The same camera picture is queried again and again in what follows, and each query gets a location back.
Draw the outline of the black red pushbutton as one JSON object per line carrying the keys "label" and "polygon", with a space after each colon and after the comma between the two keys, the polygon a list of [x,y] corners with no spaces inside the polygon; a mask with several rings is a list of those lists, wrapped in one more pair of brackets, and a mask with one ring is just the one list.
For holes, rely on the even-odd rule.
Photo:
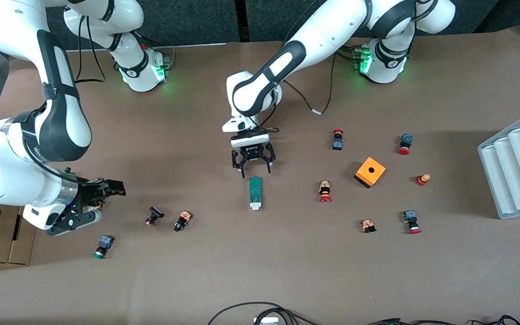
{"label": "black red pushbutton", "polygon": [[145,223],[149,227],[155,226],[156,221],[159,218],[163,218],[165,216],[165,213],[161,211],[159,208],[156,208],[154,206],[150,207],[150,216],[146,219]]}

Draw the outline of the orange button enclosure box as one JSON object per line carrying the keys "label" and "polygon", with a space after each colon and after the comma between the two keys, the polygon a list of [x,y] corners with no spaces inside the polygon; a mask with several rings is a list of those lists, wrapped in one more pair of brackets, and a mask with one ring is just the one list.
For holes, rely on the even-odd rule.
{"label": "orange button enclosure box", "polygon": [[371,188],[378,183],[381,176],[386,171],[386,167],[372,157],[367,157],[353,178],[366,188]]}

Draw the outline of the green button blue contact block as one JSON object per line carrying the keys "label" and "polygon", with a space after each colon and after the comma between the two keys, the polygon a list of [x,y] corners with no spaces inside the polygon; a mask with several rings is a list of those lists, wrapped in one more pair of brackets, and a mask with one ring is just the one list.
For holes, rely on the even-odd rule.
{"label": "green button blue contact block", "polygon": [[104,259],[107,251],[111,248],[114,242],[114,237],[111,235],[103,235],[98,243],[98,247],[93,253],[93,257],[97,259]]}

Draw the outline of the black vertical post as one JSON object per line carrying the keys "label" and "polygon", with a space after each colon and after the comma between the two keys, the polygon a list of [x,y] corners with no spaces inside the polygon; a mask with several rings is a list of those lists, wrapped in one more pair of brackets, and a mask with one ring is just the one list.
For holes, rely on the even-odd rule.
{"label": "black vertical post", "polygon": [[240,42],[249,42],[246,0],[234,0]]}

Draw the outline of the black button orange contact block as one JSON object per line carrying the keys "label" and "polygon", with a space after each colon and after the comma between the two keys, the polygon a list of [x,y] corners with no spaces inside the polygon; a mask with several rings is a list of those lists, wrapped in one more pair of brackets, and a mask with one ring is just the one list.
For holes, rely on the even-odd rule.
{"label": "black button orange contact block", "polygon": [[184,228],[186,228],[189,224],[189,222],[192,220],[193,215],[187,210],[184,210],[181,212],[180,217],[178,218],[177,222],[174,225],[174,231],[182,231]]}

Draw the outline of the green load switch white lever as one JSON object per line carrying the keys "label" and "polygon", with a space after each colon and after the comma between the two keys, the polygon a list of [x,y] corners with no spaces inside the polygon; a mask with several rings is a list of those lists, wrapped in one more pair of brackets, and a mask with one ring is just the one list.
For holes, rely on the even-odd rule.
{"label": "green load switch white lever", "polygon": [[258,176],[249,178],[249,207],[253,211],[262,210],[262,179]]}

